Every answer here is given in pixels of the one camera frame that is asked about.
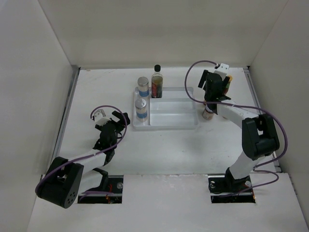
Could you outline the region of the green red sauce bottle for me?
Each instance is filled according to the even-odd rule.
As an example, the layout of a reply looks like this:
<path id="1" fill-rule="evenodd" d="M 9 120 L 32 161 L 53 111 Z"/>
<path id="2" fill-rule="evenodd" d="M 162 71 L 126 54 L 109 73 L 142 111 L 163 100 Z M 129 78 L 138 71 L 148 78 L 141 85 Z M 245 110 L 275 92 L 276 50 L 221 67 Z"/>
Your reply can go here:
<path id="1" fill-rule="evenodd" d="M 227 81 L 227 84 L 226 84 L 225 89 L 224 89 L 224 94 L 225 94 L 225 95 L 228 93 L 228 90 L 229 90 L 230 84 L 231 84 L 231 82 L 232 82 L 232 80 L 233 80 L 233 77 L 232 77 L 231 75 L 228 75 L 228 76 L 226 77 L 226 79 L 227 79 L 228 81 Z"/>

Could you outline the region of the blue-label jar of white pearls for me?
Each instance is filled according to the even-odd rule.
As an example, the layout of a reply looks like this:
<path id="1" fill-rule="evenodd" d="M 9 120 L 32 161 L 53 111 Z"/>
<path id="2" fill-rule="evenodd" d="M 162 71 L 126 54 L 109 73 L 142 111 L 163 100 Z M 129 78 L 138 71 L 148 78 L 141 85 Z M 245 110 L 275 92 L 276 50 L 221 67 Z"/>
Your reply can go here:
<path id="1" fill-rule="evenodd" d="M 149 97 L 149 81 L 147 77 L 139 77 L 137 80 L 139 95 L 142 98 Z"/>

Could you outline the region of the dark soy sauce bottle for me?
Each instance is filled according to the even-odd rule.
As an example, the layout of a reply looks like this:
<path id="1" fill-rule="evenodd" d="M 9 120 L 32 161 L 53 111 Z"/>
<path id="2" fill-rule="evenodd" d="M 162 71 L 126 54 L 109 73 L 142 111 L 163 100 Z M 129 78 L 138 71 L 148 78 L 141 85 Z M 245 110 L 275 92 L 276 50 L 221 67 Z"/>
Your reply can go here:
<path id="1" fill-rule="evenodd" d="M 154 66 L 154 74 L 151 78 L 151 95 L 152 98 L 162 98 L 163 95 L 163 75 L 161 74 L 161 66 Z"/>

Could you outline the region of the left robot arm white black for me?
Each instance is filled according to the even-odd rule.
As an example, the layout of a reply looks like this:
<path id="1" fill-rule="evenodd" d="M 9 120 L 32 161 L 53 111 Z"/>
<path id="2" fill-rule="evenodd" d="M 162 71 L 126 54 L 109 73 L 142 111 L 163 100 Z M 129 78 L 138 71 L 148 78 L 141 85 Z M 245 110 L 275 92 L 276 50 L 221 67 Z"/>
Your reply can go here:
<path id="1" fill-rule="evenodd" d="M 77 203 L 121 203 L 123 178 L 110 176 L 103 167 L 111 162 L 115 149 L 130 124 L 127 113 L 113 111 L 107 118 L 103 110 L 91 114 L 99 138 L 89 153 L 71 160 L 56 157 L 45 177 L 35 188 L 37 197 L 62 208 Z"/>

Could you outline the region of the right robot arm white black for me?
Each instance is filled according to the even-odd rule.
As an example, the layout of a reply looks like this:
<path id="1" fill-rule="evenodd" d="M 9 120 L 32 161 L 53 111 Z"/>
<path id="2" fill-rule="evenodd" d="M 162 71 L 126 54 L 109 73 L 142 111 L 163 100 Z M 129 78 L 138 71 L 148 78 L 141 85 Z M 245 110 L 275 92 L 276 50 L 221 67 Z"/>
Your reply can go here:
<path id="1" fill-rule="evenodd" d="M 242 152 L 225 172 L 224 186 L 235 191 L 264 157 L 280 147 L 274 120 L 269 114 L 258 115 L 237 107 L 224 94 L 228 77 L 222 79 L 217 73 L 203 71 L 198 87 L 205 91 L 206 111 L 222 116 L 241 128 Z"/>

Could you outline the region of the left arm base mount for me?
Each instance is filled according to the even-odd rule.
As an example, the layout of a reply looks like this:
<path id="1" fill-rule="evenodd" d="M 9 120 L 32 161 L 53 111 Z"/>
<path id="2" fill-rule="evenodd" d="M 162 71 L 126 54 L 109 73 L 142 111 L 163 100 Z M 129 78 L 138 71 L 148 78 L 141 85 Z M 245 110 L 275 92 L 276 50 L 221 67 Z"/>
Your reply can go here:
<path id="1" fill-rule="evenodd" d="M 122 175 L 110 175 L 103 169 L 95 168 L 83 175 L 77 203 L 121 204 L 123 189 Z"/>

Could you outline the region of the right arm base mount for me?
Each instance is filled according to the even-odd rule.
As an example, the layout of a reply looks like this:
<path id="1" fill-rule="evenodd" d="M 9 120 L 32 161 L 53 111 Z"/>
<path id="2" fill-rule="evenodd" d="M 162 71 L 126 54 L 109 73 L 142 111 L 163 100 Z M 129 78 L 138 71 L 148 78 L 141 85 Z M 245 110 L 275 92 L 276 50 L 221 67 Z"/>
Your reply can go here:
<path id="1" fill-rule="evenodd" d="M 255 203 L 251 178 L 234 179 L 230 170 L 224 175 L 208 176 L 212 203 Z"/>

